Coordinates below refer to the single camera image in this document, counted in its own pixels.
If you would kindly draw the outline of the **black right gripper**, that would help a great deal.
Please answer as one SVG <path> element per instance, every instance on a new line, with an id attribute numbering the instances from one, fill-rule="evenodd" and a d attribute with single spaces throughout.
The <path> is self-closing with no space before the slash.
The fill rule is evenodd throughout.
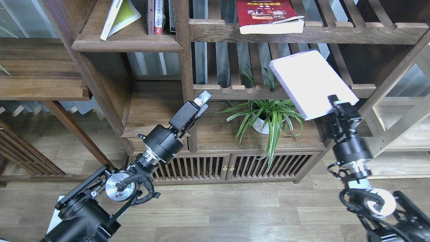
<path id="1" fill-rule="evenodd" d="M 337 95 L 329 95 L 333 112 L 328 115 L 328 138 L 335 141 L 333 152 L 340 167 L 356 161 L 372 160 L 366 141 L 357 133 L 361 115 L 349 102 L 342 103 Z"/>

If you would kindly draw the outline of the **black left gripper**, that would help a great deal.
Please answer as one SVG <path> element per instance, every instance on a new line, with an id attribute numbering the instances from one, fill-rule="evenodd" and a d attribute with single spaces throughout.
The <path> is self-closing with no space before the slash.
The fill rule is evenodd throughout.
<path id="1" fill-rule="evenodd" d="M 155 165 L 162 160 L 168 164 L 184 147 L 179 141 L 184 134 L 195 124 L 201 115 L 201 108 L 212 97 L 211 93 L 203 90 L 193 101 L 186 102 L 179 111 L 169 120 L 168 128 L 157 125 L 149 135 L 139 134 L 143 139 L 146 151 L 137 156 L 142 164 Z"/>

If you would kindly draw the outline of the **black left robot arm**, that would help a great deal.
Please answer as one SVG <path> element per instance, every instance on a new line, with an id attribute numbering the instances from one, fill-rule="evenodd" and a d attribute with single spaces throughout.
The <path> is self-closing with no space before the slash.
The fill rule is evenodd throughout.
<path id="1" fill-rule="evenodd" d="M 157 125 L 148 135 L 139 134 L 146 151 L 126 169 L 104 165 L 58 201 L 60 223 L 43 242 L 106 242 L 120 228 L 118 219 L 130 207 L 159 198 L 152 174 L 158 162 L 169 164 L 183 148 L 179 140 L 207 109 L 211 94 L 204 90 L 186 102 L 169 120 L 168 128 Z"/>

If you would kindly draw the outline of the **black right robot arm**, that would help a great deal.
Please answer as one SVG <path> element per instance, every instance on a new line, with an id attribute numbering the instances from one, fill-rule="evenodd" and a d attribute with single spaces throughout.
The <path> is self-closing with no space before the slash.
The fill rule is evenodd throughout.
<path id="1" fill-rule="evenodd" d="M 356 127 L 361 120 L 358 111 L 336 95 L 328 97 L 332 113 L 328 115 L 327 132 L 335 141 L 332 150 L 338 166 L 331 174 L 345 185 L 339 194 L 347 210 L 356 214 L 367 231 L 369 242 L 428 242 L 429 218 L 400 191 L 390 193 L 372 188 L 368 177 L 372 172 L 367 161 L 373 157 Z"/>

